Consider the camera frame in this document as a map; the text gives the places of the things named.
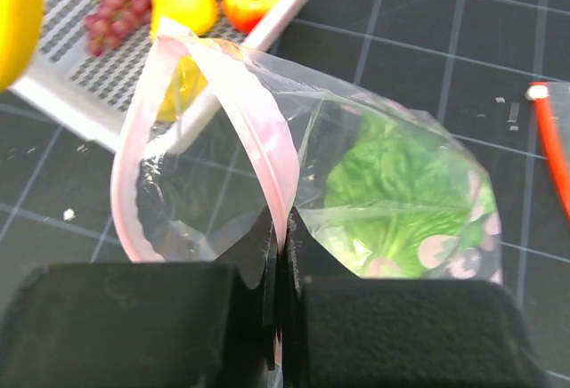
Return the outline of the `yellow banana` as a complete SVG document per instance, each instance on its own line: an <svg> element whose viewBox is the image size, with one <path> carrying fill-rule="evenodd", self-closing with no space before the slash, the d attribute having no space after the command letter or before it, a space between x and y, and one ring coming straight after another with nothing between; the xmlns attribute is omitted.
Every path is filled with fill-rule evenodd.
<svg viewBox="0 0 570 388"><path fill-rule="evenodd" d="M43 0L1 0L1 88L26 70L39 41Z"/></svg>

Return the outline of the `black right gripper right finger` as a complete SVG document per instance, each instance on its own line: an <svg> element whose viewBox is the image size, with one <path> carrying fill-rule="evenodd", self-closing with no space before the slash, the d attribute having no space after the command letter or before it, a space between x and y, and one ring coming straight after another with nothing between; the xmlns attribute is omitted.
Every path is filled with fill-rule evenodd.
<svg viewBox="0 0 570 388"><path fill-rule="evenodd" d="M297 211L279 258L287 387L544 387L522 315L484 280L361 279Z"/></svg>

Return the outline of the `green lettuce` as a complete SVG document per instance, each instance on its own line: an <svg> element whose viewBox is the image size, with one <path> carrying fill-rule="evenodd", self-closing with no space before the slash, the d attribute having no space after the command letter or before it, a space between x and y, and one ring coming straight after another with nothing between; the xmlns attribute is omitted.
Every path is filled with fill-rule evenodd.
<svg viewBox="0 0 570 388"><path fill-rule="evenodd" d="M489 175L444 133L366 117L324 204L321 243L361 277L501 282Z"/></svg>

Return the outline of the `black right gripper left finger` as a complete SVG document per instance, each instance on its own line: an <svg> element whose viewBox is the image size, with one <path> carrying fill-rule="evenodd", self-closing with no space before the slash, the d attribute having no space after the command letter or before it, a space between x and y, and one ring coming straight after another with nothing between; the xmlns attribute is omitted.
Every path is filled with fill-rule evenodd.
<svg viewBox="0 0 570 388"><path fill-rule="evenodd" d="M37 268L1 317L1 384L265 387L276 252L263 210L212 262Z"/></svg>

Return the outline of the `pink dotted zip bag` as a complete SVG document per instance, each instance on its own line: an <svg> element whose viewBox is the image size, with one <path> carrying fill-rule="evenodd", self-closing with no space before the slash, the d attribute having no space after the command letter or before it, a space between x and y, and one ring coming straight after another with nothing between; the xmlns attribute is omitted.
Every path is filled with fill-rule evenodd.
<svg viewBox="0 0 570 388"><path fill-rule="evenodd" d="M199 97L175 122L156 121L184 56L194 59L208 81L199 97L210 91L219 105L197 133L195 125L184 131L179 127L183 115L198 107ZM454 139L425 111L268 53L194 36L181 24L162 19L111 170L111 213L126 255L135 263L163 263L212 260L221 253L204 230L192 228L191 199L183 186L200 184L176 164L178 155L207 131L223 144L239 140L240 154L248 158L249 173L257 180L253 187L227 192L227 206L250 213L267 208L279 245L285 242L290 213L298 211L321 243L332 220L324 204L327 179L354 146L366 117L418 125Z"/></svg>

